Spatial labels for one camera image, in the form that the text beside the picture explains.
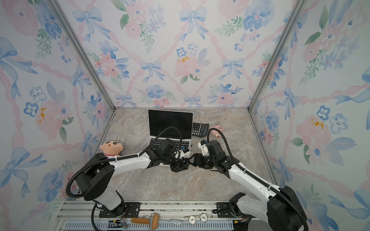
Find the plush doll pink striped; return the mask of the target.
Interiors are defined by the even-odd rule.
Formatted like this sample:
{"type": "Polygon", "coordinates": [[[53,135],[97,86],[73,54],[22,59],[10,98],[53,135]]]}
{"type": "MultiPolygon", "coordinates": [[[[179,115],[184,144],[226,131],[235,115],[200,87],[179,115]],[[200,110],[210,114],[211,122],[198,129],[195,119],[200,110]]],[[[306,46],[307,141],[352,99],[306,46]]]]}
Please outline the plush doll pink striped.
{"type": "Polygon", "coordinates": [[[99,146],[99,149],[108,158],[120,156],[123,145],[119,141],[107,141],[99,146]]]}

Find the white round knob left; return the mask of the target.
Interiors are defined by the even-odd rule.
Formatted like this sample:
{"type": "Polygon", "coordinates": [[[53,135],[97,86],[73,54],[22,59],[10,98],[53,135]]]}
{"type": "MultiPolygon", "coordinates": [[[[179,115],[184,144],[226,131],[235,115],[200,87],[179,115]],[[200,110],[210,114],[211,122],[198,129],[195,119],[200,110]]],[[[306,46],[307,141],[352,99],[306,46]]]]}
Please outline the white round knob left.
{"type": "Polygon", "coordinates": [[[197,219],[195,216],[189,216],[189,219],[188,219],[188,222],[191,224],[191,225],[194,225],[196,223],[197,219]]]}

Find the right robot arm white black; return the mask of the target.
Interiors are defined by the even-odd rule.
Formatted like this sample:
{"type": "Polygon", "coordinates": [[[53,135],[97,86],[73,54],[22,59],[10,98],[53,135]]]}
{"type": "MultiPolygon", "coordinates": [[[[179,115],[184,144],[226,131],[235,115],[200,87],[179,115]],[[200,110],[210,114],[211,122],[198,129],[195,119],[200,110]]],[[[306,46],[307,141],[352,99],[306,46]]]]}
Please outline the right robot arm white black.
{"type": "Polygon", "coordinates": [[[230,208],[236,216],[251,215],[269,224],[274,231],[307,231],[308,220],[295,192],[288,186],[272,184],[249,171],[241,162],[227,156],[216,141],[198,143],[200,154],[194,154],[193,166],[215,170],[243,185],[257,199],[238,193],[230,199],[230,208]]]}

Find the white round knob right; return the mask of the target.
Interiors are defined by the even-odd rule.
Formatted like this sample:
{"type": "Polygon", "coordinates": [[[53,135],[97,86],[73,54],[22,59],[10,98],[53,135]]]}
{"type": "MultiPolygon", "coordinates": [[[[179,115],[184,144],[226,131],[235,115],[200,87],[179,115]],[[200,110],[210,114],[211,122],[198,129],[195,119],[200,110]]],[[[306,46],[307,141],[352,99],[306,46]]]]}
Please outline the white round knob right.
{"type": "Polygon", "coordinates": [[[201,222],[207,222],[208,221],[208,215],[205,213],[200,214],[199,219],[201,222]]]}

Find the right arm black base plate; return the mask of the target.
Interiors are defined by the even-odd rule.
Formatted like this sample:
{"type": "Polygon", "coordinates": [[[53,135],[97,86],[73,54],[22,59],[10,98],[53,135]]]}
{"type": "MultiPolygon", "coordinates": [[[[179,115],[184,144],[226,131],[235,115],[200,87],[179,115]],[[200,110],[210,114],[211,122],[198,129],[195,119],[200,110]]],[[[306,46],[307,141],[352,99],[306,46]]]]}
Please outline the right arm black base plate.
{"type": "Polygon", "coordinates": [[[250,214],[242,213],[235,203],[230,202],[217,202],[216,209],[212,211],[213,214],[216,214],[218,218],[235,218],[235,219],[244,219],[252,217],[250,214]]]}

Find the silver laptop black screen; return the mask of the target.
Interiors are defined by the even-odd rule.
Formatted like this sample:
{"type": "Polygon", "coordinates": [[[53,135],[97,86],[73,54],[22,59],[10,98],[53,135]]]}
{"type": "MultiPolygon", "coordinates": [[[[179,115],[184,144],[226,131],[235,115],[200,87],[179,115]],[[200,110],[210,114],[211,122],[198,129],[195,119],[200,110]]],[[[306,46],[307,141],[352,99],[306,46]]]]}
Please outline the silver laptop black screen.
{"type": "Polygon", "coordinates": [[[153,110],[148,111],[150,148],[159,146],[165,139],[175,143],[175,150],[183,146],[192,146],[193,113],[180,111],[153,110]]]}

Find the black calculator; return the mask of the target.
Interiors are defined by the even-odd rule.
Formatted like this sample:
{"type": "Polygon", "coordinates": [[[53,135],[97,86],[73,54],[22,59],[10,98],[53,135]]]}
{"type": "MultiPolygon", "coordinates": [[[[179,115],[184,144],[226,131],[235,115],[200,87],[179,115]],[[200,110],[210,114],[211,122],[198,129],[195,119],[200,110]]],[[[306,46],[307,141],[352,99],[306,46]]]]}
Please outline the black calculator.
{"type": "Polygon", "coordinates": [[[199,138],[206,137],[209,130],[209,124],[193,123],[192,136],[199,138]]]}

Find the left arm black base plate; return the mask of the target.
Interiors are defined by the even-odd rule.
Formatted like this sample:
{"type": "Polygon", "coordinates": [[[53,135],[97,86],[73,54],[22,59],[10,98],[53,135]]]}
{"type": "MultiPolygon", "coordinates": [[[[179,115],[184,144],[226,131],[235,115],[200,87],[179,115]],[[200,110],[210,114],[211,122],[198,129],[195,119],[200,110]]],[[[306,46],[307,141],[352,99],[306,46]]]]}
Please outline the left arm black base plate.
{"type": "Polygon", "coordinates": [[[114,210],[108,210],[107,207],[102,206],[99,218],[137,218],[139,216],[140,207],[140,202],[125,202],[114,210]]]}

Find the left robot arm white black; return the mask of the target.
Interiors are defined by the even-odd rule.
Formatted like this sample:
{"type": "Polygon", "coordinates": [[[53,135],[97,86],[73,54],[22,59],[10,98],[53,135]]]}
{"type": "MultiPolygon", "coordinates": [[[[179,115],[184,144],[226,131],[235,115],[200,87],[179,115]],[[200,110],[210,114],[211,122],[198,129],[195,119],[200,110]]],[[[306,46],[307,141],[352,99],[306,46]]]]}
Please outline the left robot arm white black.
{"type": "Polygon", "coordinates": [[[169,166],[172,172],[187,170],[189,167],[190,149],[184,145],[175,147],[169,139],[163,140],[159,146],[147,147],[144,151],[118,157],[106,157],[98,153],[78,170],[66,185],[66,194],[70,198],[83,198],[94,201],[108,210],[114,217],[122,216],[127,205],[119,192],[109,187],[113,177],[123,173],[156,166],[169,166]]]}

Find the aluminium front rail frame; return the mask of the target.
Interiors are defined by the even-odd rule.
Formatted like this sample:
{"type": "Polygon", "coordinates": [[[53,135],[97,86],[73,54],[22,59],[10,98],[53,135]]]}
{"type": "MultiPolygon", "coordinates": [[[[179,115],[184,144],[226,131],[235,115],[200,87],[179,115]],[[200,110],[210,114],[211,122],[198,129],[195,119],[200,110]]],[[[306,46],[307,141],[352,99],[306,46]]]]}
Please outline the aluminium front rail frame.
{"type": "MultiPolygon", "coordinates": [[[[268,223],[255,217],[244,219],[218,218],[212,211],[216,201],[142,201],[139,218],[149,218],[152,213],[160,216],[158,231],[270,231],[268,223]],[[207,222],[201,222],[200,214],[208,215],[207,222]],[[195,216],[194,225],[188,222],[189,216],[195,216]]],[[[92,202],[64,202],[53,231],[151,231],[149,224],[131,223],[132,218],[99,218],[99,205],[92,210],[92,202]]]]}

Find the pink small toy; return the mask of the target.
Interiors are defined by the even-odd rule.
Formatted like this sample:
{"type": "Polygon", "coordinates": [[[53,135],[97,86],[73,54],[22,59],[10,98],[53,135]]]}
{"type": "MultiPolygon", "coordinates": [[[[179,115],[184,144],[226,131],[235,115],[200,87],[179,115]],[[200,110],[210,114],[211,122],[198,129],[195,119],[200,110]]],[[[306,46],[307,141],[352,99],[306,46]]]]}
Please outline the pink small toy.
{"type": "Polygon", "coordinates": [[[221,138],[220,132],[222,132],[224,128],[221,124],[213,125],[210,127],[210,134],[216,138],[221,138]]]}

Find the white round knob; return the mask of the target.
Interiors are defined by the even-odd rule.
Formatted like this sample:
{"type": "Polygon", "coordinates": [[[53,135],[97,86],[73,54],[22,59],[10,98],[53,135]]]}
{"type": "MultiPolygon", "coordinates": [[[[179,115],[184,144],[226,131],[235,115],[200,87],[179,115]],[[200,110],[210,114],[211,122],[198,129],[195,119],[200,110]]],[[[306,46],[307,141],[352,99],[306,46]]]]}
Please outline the white round knob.
{"type": "Polygon", "coordinates": [[[191,224],[191,225],[194,225],[196,223],[197,219],[195,216],[189,216],[189,219],[188,219],[188,222],[191,224]]]}
{"type": "Polygon", "coordinates": [[[205,213],[200,214],[199,219],[201,222],[207,222],[208,221],[208,215],[205,213]]]}

